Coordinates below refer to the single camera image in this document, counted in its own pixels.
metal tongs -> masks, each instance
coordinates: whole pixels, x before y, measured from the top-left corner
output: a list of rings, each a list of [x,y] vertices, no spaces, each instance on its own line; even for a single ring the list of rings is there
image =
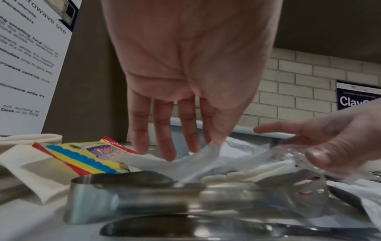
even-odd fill
[[[257,183],[223,183],[212,186],[190,183],[179,186],[171,178],[152,171],[92,174],[71,181],[64,220],[69,224],[86,224],[129,214],[186,213],[252,207],[283,208],[302,216],[318,216],[328,201],[325,180],[299,184],[315,176],[315,173],[303,170],[268,177]],[[299,194],[311,187],[314,190],[308,195]]]

white brick wall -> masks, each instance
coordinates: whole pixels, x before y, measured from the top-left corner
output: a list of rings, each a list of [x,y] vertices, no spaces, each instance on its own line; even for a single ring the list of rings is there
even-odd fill
[[[255,127],[326,116],[337,109],[336,80],[381,86],[380,77],[380,64],[275,48],[258,93],[238,124]],[[198,100],[196,106],[200,120]]]

brown wall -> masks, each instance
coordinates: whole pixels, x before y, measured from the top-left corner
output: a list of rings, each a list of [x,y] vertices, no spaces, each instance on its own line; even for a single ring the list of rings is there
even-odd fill
[[[61,134],[64,142],[125,141],[126,88],[100,0],[83,0],[42,132]]]

blue wavy stripe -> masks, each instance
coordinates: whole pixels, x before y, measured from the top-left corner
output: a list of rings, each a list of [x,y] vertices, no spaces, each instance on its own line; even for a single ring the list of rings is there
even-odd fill
[[[92,166],[104,173],[119,173],[116,170],[110,168],[109,166],[103,165],[101,162],[97,162],[96,160],[92,158],[88,158],[87,156],[81,155],[77,152],[73,152],[71,150],[64,149],[60,146],[55,146],[55,145],[49,145],[46,146],[46,148],[56,151],[58,153],[61,153],[67,157],[70,157],[71,159],[77,160],[79,162],[82,162],[86,165]]]

snack package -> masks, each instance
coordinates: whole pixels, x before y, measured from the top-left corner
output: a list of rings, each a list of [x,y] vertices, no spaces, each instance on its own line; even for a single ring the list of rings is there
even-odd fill
[[[117,160],[128,153],[136,153],[108,137],[96,142],[46,145],[43,148],[87,174],[130,172],[127,165]]]

